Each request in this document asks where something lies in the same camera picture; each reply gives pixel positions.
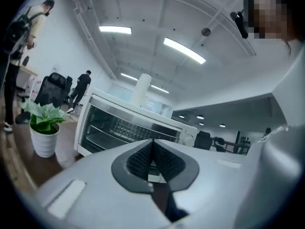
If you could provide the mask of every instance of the white ceiling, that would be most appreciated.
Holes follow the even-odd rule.
[[[203,115],[204,120],[197,119],[198,115]],[[198,126],[200,122],[206,127],[219,127],[220,124],[225,124],[230,130],[261,133],[267,127],[274,129],[286,124],[285,117],[274,97],[175,111],[172,118],[193,126]]]
[[[229,13],[242,0],[81,0],[86,26],[116,77],[126,73],[152,77],[152,84],[179,95],[203,76],[221,71],[237,59],[254,55],[241,38]],[[132,28],[132,35],[101,33],[99,25]],[[212,34],[201,35],[209,26]],[[192,49],[206,59],[200,65],[163,44],[164,38]]]

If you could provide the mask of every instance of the brown wooden table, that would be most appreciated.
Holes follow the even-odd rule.
[[[34,150],[29,125],[14,125],[13,134],[17,150],[36,186],[41,186],[64,168],[82,158],[74,150],[76,126],[77,122],[61,123],[55,154],[50,158],[42,158]]]

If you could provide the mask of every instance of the sneaker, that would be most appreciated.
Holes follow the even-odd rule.
[[[68,111],[67,111],[66,113],[67,113],[67,114],[74,113],[74,109],[73,109],[73,108],[70,108],[70,109],[68,109]]]
[[[4,124],[4,131],[12,132],[13,131],[13,126],[9,125],[7,122],[5,122],[5,124]]]

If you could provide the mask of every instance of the black shirt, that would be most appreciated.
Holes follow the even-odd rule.
[[[91,78],[88,74],[82,74],[79,78],[80,82],[77,83],[75,90],[79,92],[85,92],[87,85],[91,83]]]

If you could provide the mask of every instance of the white flower pot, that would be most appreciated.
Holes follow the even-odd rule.
[[[54,124],[53,127],[57,129],[57,132],[52,135],[46,135],[36,132],[30,126],[30,136],[32,138],[33,146],[36,153],[43,158],[51,157],[55,152],[57,143],[57,136],[59,133],[59,126]]]

